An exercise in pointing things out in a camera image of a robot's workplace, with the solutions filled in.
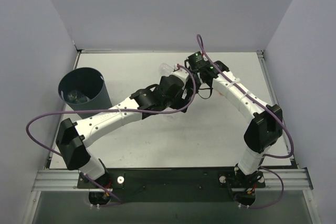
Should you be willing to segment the clear crushed plastic bottle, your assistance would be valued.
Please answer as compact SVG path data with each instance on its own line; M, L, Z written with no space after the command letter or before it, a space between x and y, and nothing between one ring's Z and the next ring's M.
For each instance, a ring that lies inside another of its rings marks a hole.
M71 90L67 92L64 98L65 98L65 101L70 104L83 104L91 100L88 96L84 95L79 90Z

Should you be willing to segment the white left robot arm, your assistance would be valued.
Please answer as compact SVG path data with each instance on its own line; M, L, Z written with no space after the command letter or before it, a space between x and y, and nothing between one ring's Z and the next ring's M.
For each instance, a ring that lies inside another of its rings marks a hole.
M193 77L183 74L162 76L152 84L131 94L109 112L101 112L79 121L63 120L56 137L56 145L68 170L79 170L89 176L96 188L106 185L108 175L102 161L88 148L98 139L129 123L144 120L168 108L185 112L195 95Z

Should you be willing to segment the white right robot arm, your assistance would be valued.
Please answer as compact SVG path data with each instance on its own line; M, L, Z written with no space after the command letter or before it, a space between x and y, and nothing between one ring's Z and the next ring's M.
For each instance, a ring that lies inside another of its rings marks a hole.
M249 123L244 133L246 150L236 165L236 170L245 176L255 173L264 155L282 136L282 109L256 98L221 61L210 63L201 52L186 58L185 66L200 84L221 93Z

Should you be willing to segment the blue label water bottle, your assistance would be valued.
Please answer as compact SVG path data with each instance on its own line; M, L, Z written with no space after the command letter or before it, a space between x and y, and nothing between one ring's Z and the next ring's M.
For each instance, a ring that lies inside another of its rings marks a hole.
M169 76L172 72L174 71L174 68L169 66L168 64L166 63L162 63L160 66L159 66L159 74L161 76Z

